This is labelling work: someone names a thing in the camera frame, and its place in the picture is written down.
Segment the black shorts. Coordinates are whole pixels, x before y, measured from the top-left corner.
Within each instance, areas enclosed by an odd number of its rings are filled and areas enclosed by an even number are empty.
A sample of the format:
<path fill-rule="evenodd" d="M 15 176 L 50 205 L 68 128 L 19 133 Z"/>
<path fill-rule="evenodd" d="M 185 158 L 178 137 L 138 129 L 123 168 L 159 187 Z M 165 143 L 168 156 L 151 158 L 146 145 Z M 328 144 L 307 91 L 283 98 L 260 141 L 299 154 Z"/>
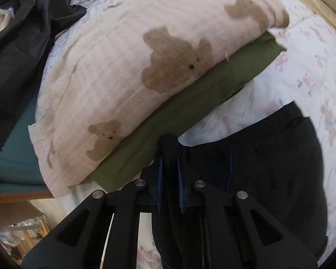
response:
<path fill-rule="evenodd" d="M 251 175 L 249 186 L 256 190 L 258 203 L 267 207 L 318 260 L 328 241 L 327 204 L 321 145 L 311 120 L 295 103 L 289 103 L 221 140 L 232 146 L 235 169 Z M 161 207 L 152 216 L 153 237 L 164 268 L 176 268 L 178 253 L 174 235 L 178 217 L 174 141 L 178 142 L 174 135 L 161 137 L 155 156 L 167 157 L 170 163 L 163 173 Z"/>

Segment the wooden nightstand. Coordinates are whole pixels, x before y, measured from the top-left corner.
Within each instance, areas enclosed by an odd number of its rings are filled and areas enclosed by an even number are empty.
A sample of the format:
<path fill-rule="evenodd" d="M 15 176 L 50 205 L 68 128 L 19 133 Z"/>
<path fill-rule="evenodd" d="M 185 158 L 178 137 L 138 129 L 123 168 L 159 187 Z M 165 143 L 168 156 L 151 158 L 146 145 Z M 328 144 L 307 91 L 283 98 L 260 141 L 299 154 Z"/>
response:
<path fill-rule="evenodd" d="M 42 178 L 28 132 L 35 121 L 36 103 L 35 92 L 0 152 L 0 220 L 7 225 L 41 215 L 30 201 L 53 198 Z"/>

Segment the olive green folded garment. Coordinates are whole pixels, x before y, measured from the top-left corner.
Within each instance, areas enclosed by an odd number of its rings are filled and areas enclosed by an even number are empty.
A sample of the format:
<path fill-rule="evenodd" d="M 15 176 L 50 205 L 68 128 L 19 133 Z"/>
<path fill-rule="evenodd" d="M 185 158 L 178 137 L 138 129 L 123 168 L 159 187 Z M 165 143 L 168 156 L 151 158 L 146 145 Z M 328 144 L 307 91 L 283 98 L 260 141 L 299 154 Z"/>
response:
<path fill-rule="evenodd" d="M 154 158 L 165 134 L 180 136 L 234 96 L 285 51 L 266 32 L 172 96 L 142 122 L 87 177 L 107 192 L 137 176 Z"/>

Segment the pink bear-print folded cloth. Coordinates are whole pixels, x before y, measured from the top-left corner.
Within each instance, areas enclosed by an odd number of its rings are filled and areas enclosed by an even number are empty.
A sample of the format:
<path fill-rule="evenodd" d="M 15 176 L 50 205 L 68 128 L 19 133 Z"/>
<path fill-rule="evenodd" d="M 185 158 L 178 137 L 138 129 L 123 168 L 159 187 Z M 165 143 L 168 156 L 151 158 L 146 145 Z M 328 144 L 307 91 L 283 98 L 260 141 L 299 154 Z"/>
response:
<path fill-rule="evenodd" d="M 122 0 L 83 23 L 47 69 L 28 128 L 52 195 L 73 190 L 171 96 L 287 25 L 279 0 Z"/>

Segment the white floral bed sheet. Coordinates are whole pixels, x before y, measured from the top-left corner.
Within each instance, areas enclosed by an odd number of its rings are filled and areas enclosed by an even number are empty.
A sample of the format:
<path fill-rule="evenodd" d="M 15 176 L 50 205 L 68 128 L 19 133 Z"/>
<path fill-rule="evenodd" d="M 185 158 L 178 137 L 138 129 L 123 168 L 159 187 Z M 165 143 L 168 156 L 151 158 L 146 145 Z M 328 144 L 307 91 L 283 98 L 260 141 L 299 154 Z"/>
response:
<path fill-rule="evenodd" d="M 336 33 L 297 0 L 281 0 L 293 22 L 276 30 L 283 51 L 234 97 L 180 137 L 192 147 L 212 143 L 263 120 L 289 103 L 308 117 L 321 145 L 327 204 L 327 245 L 318 264 L 336 248 Z"/>

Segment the black plastic sheet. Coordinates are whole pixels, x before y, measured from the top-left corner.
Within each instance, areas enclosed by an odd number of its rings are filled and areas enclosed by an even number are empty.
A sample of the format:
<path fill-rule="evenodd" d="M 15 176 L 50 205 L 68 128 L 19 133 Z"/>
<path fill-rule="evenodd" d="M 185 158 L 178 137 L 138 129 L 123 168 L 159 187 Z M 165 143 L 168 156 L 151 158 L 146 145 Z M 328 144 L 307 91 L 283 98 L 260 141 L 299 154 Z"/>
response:
<path fill-rule="evenodd" d="M 86 9 L 71 0 L 0 0 L 14 17 L 0 31 L 0 152 L 42 78 L 55 36 Z"/>

